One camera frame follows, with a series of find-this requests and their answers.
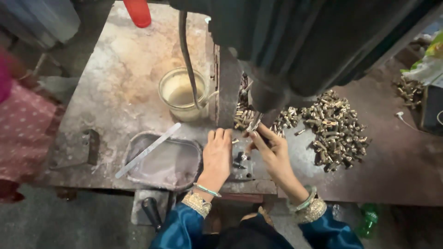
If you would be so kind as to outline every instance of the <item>pink polka dot fabric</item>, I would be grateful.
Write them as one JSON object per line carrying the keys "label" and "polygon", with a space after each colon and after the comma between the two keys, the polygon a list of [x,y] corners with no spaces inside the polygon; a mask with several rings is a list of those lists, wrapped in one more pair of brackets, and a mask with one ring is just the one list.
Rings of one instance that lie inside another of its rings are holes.
{"label": "pink polka dot fabric", "polygon": [[41,171],[60,124],[57,112],[57,106],[13,82],[11,95],[0,103],[0,179],[24,183]]}

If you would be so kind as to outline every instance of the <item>woman's right hand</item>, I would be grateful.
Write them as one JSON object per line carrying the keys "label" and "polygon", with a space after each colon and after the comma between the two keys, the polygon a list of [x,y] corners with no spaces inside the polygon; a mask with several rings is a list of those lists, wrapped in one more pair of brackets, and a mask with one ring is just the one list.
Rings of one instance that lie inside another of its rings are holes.
{"label": "woman's right hand", "polygon": [[[257,132],[269,139],[269,143],[266,144]],[[258,125],[257,132],[249,133],[253,142],[247,146],[246,153],[250,154],[253,149],[257,149],[266,163],[268,174],[291,202],[294,205],[304,202],[309,193],[292,171],[286,139],[277,136],[262,123]]]}

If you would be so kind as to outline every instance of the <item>black lever handle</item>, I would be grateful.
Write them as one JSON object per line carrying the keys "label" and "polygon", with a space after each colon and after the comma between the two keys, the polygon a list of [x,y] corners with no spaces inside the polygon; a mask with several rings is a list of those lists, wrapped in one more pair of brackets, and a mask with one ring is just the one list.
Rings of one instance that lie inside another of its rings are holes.
{"label": "black lever handle", "polygon": [[141,202],[141,208],[148,216],[149,221],[154,226],[155,232],[160,231],[162,225],[162,218],[157,209],[157,201],[153,197],[148,197]]}

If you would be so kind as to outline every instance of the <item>woman's left hand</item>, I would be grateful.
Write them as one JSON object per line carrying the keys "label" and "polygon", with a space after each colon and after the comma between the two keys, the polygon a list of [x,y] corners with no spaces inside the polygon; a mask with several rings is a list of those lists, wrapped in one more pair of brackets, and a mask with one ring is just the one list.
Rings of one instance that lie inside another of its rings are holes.
{"label": "woman's left hand", "polygon": [[[203,150],[203,172],[197,183],[218,192],[228,179],[232,165],[232,130],[218,128],[208,134],[208,143]],[[194,189],[202,198],[210,202],[212,195]]]}

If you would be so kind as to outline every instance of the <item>metal ruler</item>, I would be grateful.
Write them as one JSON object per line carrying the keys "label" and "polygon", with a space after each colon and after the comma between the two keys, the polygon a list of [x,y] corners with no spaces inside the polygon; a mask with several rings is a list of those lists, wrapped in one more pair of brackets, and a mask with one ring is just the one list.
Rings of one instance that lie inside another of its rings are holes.
{"label": "metal ruler", "polygon": [[154,143],[149,145],[144,151],[142,151],[138,156],[136,156],[132,161],[130,161],[128,164],[126,164],[123,168],[121,168],[117,174],[115,174],[115,177],[118,179],[122,177],[126,172],[128,172],[130,169],[132,169],[137,163],[139,163],[145,156],[147,156],[151,151],[153,151],[157,146],[159,146],[162,142],[164,142],[166,139],[168,139],[174,132],[176,132],[180,126],[182,126],[181,123],[176,123],[171,128],[169,128],[161,137],[159,137]]}

